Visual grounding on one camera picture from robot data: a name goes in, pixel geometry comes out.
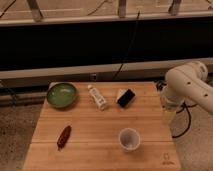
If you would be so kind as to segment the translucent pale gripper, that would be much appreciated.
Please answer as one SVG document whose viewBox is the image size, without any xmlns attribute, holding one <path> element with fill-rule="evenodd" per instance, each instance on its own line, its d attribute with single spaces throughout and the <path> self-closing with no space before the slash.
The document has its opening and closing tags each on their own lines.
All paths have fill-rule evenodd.
<svg viewBox="0 0 213 171">
<path fill-rule="evenodd" d="M 165 125 L 169 125 L 176 115 L 177 107 L 173 104 L 163 103 L 162 122 Z"/>
</svg>

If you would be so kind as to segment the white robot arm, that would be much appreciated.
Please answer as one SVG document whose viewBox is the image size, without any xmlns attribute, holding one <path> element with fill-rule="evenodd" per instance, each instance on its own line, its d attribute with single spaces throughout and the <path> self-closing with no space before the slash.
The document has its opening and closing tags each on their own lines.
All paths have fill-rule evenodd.
<svg viewBox="0 0 213 171">
<path fill-rule="evenodd" d="M 177 109 L 189 99 L 213 115 L 213 87 L 206 83 L 208 69 L 200 61 L 176 66 L 165 74 L 166 85 L 160 92 L 162 122 L 169 125 Z"/>
</svg>

